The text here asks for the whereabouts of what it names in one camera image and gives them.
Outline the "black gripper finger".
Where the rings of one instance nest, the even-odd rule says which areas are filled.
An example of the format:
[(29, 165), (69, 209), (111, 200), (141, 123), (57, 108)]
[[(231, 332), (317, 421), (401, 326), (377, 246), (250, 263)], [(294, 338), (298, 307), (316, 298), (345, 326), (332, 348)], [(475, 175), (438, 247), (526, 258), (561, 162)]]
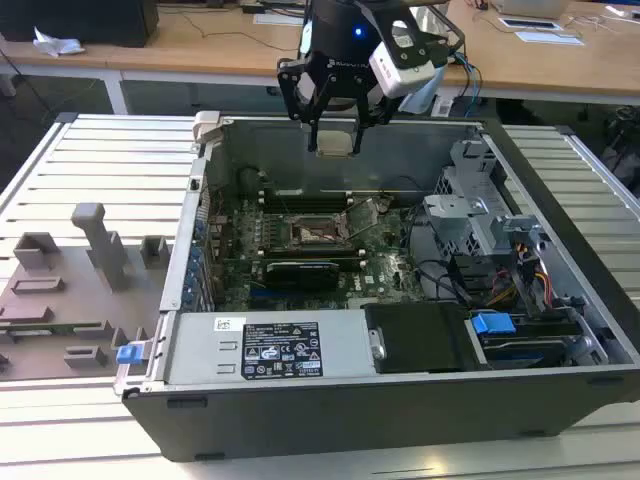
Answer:
[[(316, 80), (312, 76), (313, 70), (311, 62), (306, 60), (280, 59), (277, 64), (277, 80), (289, 118), (310, 126), (307, 145), (309, 152), (317, 150), (319, 122), (332, 98), (333, 84), (328, 74), (320, 74)], [(307, 75), (313, 84), (312, 93), (307, 101), (298, 93), (298, 86), (304, 75)]]
[(389, 98), (385, 95), (382, 95), (377, 103), (370, 106), (368, 93), (369, 90), (364, 80), (356, 77), (354, 94), (358, 117), (352, 145), (353, 154), (360, 153), (365, 130), (376, 125), (387, 125), (400, 106), (400, 98)]

